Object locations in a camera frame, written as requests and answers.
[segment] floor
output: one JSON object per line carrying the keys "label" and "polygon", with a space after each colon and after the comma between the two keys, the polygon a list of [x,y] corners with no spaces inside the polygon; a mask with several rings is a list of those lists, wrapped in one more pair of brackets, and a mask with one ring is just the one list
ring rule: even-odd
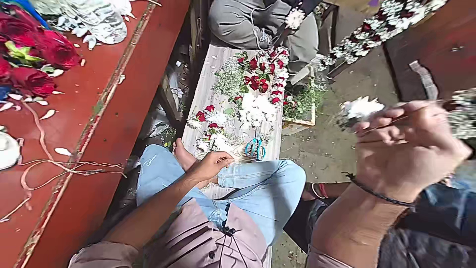
{"label": "floor", "polygon": [[[351,33],[362,20],[361,14],[341,9],[337,39]],[[335,122],[341,103],[360,96],[378,98],[386,105],[398,101],[382,48],[351,65],[331,87],[317,113],[316,126],[282,137],[280,158],[293,159],[302,166],[309,182],[345,182],[347,178],[341,172],[355,172],[356,140],[352,133],[341,131]],[[273,247],[272,268],[301,268],[305,261],[306,254],[283,233]]]}

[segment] red wooden table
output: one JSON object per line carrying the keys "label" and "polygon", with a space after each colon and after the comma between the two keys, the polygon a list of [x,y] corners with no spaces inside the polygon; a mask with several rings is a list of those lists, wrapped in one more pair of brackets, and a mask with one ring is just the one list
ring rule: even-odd
{"label": "red wooden table", "polygon": [[[41,116],[58,112],[40,123],[46,146],[60,162],[125,163],[139,134],[169,55],[188,10],[188,0],[162,1],[163,7],[134,2],[138,18],[127,22],[127,38],[115,45],[78,48],[84,67],[55,78],[61,95],[47,98],[48,106],[32,103]],[[81,43],[75,37],[72,42]],[[119,76],[126,79],[118,84]],[[0,113],[0,124],[15,138],[24,138],[23,162],[46,159],[40,132],[28,109]],[[72,157],[59,155],[64,147]],[[0,218],[25,199],[20,176],[26,166],[0,171]],[[45,163],[33,168],[27,181],[39,186],[62,170]],[[101,224],[121,178],[120,174],[66,174],[32,191],[26,206],[0,223],[0,267],[65,267],[88,236]]]}

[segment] man's right hand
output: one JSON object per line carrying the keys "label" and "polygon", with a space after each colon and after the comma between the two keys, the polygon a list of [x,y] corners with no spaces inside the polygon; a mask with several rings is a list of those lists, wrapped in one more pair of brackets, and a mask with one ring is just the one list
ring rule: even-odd
{"label": "man's right hand", "polygon": [[224,167],[228,167],[234,158],[225,152],[209,152],[202,161],[195,163],[187,176],[197,183],[209,180],[216,176]]}
{"label": "man's right hand", "polygon": [[[405,125],[391,125],[402,116],[408,118],[396,123]],[[447,112],[434,102],[384,110],[370,122],[359,123],[357,136],[357,180],[406,202],[453,172],[471,153],[452,136]]]}

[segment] scissors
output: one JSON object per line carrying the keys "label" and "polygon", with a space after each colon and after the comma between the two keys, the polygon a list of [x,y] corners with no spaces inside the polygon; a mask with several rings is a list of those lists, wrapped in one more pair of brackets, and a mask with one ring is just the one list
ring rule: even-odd
{"label": "scissors", "polygon": [[261,138],[256,137],[256,133],[255,138],[246,145],[245,154],[248,157],[256,158],[257,161],[262,161],[265,158],[266,149]]}

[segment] bare foot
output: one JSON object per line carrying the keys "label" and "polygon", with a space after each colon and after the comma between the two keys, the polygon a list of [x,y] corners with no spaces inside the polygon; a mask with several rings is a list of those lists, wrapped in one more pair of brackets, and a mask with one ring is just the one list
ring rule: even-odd
{"label": "bare foot", "polygon": [[187,171],[198,160],[183,146],[182,139],[178,138],[174,144],[174,156],[184,171]]}

